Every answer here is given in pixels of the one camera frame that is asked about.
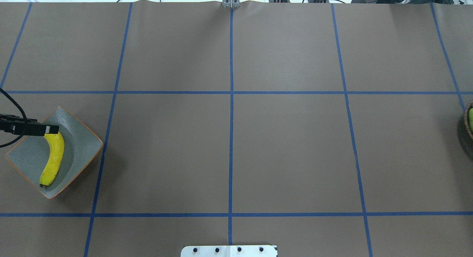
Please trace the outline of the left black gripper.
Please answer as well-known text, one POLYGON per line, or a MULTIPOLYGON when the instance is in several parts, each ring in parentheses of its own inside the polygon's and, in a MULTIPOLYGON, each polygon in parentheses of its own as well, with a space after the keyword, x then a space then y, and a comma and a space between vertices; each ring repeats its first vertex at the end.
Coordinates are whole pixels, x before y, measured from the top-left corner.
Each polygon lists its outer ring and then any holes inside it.
POLYGON ((37 119, 25 120, 15 115, 1 114, 0 130, 14 135, 44 136, 44 134, 58 134, 59 125, 45 125, 37 119))

